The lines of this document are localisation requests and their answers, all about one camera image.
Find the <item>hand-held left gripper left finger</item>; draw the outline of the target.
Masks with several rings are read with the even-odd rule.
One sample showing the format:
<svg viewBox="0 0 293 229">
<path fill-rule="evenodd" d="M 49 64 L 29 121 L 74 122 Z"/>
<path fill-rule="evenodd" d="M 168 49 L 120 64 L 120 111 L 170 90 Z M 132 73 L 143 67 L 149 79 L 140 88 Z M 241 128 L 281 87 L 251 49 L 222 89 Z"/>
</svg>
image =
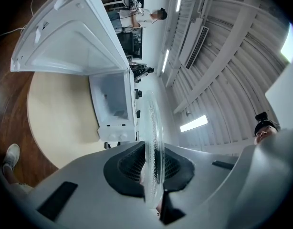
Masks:
<svg viewBox="0 0 293 229">
<path fill-rule="evenodd" d="M 142 142 L 82 156 L 59 169 L 34 189 L 8 185 L 25 215 L 42 229 L 157 229 L 159 219 L 142 198 L 118 193 L 117 184 L 133 183 L 119 171 L 119 161 Z"/>
</svg>

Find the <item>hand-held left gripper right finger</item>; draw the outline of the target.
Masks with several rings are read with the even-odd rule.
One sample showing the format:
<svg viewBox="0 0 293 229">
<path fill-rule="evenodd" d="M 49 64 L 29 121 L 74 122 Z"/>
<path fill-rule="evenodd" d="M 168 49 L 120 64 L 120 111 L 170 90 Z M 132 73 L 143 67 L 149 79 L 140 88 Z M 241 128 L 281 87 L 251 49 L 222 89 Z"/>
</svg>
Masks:
<svg viewBox="0 0 293 229">
<path fill-rule="evenodd" d="M 160 221 L 167 225 L 193 212 L 222 184 L 237 157 L 165 145 L 166 174 Z"/>
</svg>

